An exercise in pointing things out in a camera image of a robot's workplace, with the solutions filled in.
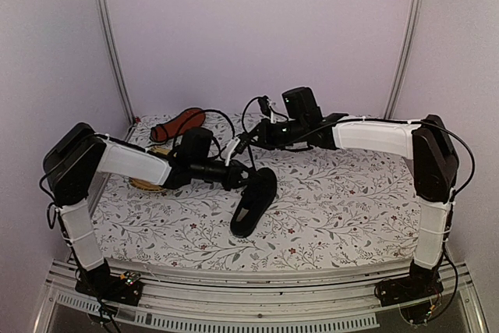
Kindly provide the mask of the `black shoelace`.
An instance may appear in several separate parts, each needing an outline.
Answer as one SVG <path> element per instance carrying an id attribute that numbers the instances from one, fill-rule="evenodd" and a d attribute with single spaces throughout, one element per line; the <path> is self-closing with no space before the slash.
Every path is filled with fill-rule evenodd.
<path id="1" fill-rule="evenodd" d="M 249 155 L 249 160 L 250 160 L 250 164 L 251 164 L 251 167 L 250 167 L 251 174 L 252 175 L 257 175 L 258 171 L 257 171 L 257 167 L 256 167 L 256 164 L 255 164 L 255 161 L 254 161 L 254 156 L 253 156 L 253 152 L 252 152 L 251 146 L 248 144 L 246 146 L 246 149 L 247 149 L 247 153 Z"/>

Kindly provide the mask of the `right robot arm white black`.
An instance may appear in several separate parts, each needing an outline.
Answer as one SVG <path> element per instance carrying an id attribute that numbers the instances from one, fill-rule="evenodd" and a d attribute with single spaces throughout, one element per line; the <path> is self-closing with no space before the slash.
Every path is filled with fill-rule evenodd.
<path id="1" fill-rule="evenodd" d="M 459 159 L 452 136 L 441 118 L 389 120 L 345 113 L 322 114 L 312 90 L 297 87 L 283 93 L 284 121 L 276 120 L 266 96 L 257 98 L 264 115 L 251 138 L 257 147 L 284 150 L 297 143 L 325 150 L 366 150 L 412 161 L 414 188 L 420 206 L 419 237 L 412 262 L 419 267 L 403 282 L 403 292 L 418 299 L 432 288 L 434 269 L 450 231 L 449 215 L 457 194 Z"/>

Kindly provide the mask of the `black shoe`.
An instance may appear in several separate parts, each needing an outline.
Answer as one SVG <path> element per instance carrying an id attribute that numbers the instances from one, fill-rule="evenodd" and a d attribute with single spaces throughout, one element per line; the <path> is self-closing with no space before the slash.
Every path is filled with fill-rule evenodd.
<path id="1" fill-rule="evenodd" d="M 258 171 L 257 180 L 243 190 L 242 198 L 230 222 L 230 231 L 234 236 L 246 238 L 253 233 L 259 220 L 274 201 L 277 187 L 277 176 L 272 169 L 262 168 Z"/>

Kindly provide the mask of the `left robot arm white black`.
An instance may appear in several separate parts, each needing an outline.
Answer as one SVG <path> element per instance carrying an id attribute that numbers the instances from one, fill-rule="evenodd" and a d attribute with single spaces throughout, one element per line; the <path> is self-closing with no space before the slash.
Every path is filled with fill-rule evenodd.
<path id="1" fill-rule="evenodd" d="M 51 198 L 65 241 L 81 271 L 87 272 L 87 286 L 98 296 L 110 296 L 116 282 L 104 271 L 106 260 L 88 208 L 94 180 L 101 175 L 138 179 L 167 190 L 177 190 L 193 180 L 218 183 L 224 190 L 246 185 L 250 173 L 245 165 L 210 155 L 218 144 L 212 131 L 195 127 L 182 135 L 179 145 L 161 154 L 96 133 L 80 122 L 44 157 L 39 187 Z"/>

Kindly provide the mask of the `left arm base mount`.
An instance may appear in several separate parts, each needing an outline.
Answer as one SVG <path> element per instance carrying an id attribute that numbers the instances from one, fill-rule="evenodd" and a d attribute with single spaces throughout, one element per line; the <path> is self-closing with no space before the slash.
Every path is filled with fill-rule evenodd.
<path id="1" fill-rule="evenodd" d="M 100 272 L 95 269 L 85 271 L 80 276 L 75 290 L 81 294 L 94 296 L 102 301 L 138 306 L 143 287 L 144 284 L 141 281 L 135 281 L 129 285 L 119 276 L 111 275 L 108 271 Z"/>

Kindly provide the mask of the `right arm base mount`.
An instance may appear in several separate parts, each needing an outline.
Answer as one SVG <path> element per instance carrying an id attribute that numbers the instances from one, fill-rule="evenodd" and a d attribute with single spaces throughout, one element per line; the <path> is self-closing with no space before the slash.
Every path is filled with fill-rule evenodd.
<path id="1" fill-rule="evenodd" d="M 374 287 L 374 295 L 380 300 L 381 306 L 412 302 L 436 296 L 443 291 L 439 274 L 432 272 L 385 279 Z"/>

